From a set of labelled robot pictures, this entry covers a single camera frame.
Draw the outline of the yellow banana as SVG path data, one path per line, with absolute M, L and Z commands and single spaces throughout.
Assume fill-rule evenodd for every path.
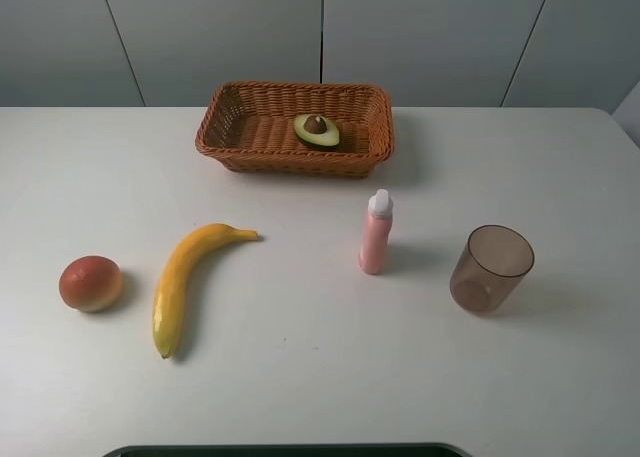
M 177 244 L 157 282 L 152 306 L 152 339 L 162 359 L 172 357 L 179 346 L 187 286 L 197 264 L 227 245 L 258 240 L 255 230 L 214 223 L 192 231 Z

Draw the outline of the brown translucent plastic cup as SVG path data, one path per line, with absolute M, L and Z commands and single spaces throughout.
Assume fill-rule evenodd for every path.
M 474 229 L 450 279 L 454 301 L 473 314 L 494 312 L 535 263 L 532 246 L 520 233 L 501 225 Z

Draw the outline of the pink bottle white cap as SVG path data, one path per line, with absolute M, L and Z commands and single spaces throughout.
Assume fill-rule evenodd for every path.
M 369 199 L 363 242 L 358 255 L 361 270 L 369 275 L 379 274 L 383 268 L 393 224 L 393 206 L 386 189 L 378 189 Z

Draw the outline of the red orange round fruit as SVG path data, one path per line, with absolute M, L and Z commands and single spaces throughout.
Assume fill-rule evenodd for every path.
M 118 265 L 103 256 L 71 262 L 59 278 L 59 293 L 70 308 L 84 313 L 106 310 L 121 296 L 124 277 Z

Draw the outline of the black tray edge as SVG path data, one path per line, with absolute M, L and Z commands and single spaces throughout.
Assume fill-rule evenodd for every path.
M 443 443 L 377 444 L 264 444 L 264 445 L 175 445 L 127 446 L 106 456 L 157 457 L 429 457 L 469 456 L 455 446 Z

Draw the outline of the halved avocado with pit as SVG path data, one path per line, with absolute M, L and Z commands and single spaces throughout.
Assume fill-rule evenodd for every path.
M 301 114 L 293 120 L 293 130 L 300 142 L 321 150 L 335 149 L 340 144 L 340 132 L 328 118 L 319 114 Z

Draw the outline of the brown wicker basket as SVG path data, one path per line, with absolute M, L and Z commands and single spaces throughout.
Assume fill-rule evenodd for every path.
M 299 140 L 294 119 L 309 114 L 337 126 L 335 149 Z M 365 84 L 227 82 L 214 93 L 195 146 L 234 172 L 364 178 L 394 152 L 391 102 Z

